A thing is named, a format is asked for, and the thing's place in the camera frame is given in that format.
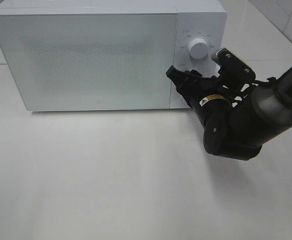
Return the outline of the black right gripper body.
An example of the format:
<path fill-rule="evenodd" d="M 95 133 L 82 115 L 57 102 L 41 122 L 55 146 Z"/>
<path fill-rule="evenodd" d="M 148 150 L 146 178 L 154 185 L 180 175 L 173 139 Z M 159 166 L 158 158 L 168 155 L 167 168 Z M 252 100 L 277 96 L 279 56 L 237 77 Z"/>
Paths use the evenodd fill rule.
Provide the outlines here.
<path fill-rule="evenodd" d="M 228 87 L 220 77 L 202 77 L 194 73 L 178 73 L 175 86 L 204 128 L 209 125 L 227 127 L 227 117 L 238 91 Z"/>

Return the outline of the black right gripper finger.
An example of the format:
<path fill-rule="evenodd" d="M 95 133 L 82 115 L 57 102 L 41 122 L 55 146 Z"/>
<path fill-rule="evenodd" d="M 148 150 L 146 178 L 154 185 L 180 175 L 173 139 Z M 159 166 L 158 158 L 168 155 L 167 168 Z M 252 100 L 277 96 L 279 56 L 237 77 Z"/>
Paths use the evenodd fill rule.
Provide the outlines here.
<path fill-rule="evenodd" d="M 188 77 L 188 74 L 184 71 L 180 71 L 175 68 L 173 65 L 167 70 L 166 76 L 173 82 L 173 83 L 182 83 Z"/>
<path fill-rule="evenodd" d="M 191 71 L 186 71 L 185 72 L 189 77 L 192 77 L 192 78 L 201 78 L 202 77 L 202 74 L 200 74 L 198 71 L 196 70 L 191 70 Z"/>

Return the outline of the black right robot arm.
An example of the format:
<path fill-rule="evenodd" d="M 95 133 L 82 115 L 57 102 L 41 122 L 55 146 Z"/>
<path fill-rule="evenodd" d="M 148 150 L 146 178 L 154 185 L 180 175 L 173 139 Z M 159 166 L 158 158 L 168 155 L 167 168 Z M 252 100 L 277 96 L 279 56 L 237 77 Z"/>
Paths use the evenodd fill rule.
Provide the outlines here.
<path fill-rule="evenodd" d="M 292 127 L 292 67 L 266 81 L 225 48 L 212 55 L 218 76 L 171 66 L 166 76 L 195 111 L 207 153 L 247 161 Z"/>

